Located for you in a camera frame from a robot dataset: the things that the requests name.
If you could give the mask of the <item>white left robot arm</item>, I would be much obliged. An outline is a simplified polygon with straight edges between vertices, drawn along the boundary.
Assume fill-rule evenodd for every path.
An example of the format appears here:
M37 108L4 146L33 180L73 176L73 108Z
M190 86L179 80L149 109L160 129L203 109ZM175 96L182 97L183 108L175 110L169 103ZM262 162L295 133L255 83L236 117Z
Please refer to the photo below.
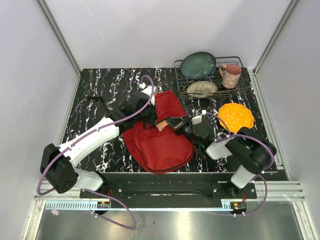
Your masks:
M106 181L95 171L78 169L78 164L104 143L132 129L136 123L154 123L157 119L156 93L156 87L148 86L134 93L127 102L81 135L59 146L47 145L43 150L37 193L40 196L49 193L41 191L43 180L47 180L59 194L71 189L89 189L95 197L103 198L108 193Z

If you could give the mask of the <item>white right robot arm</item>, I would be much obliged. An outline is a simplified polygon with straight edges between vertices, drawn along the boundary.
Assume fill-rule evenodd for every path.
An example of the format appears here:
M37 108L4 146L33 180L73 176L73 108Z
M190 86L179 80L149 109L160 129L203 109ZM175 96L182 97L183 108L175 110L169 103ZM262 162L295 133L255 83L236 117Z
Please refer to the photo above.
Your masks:
M271 167L277 153L271 142L248 127L241 127L237 133L224 138L212 139L203 128L200 131L193 129L202 121L201 116L169 117L165 121L176 135L185 136L203 158L231 157L239 163L227 185L228 195L235 199L244 194L250 181Z

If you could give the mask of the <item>red student backpack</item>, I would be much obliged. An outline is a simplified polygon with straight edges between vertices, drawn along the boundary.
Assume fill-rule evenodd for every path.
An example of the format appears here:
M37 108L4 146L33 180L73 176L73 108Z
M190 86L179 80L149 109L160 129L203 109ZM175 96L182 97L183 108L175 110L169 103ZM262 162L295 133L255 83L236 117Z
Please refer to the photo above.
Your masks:
M155 95L157 123L169 117L183 117L187 113L176 95L167 90ZM137 122L122 134L128 152L147 172L163 174L186 165L194 156L193 144L184 136L176 135L166 126L158 131L156 126Z

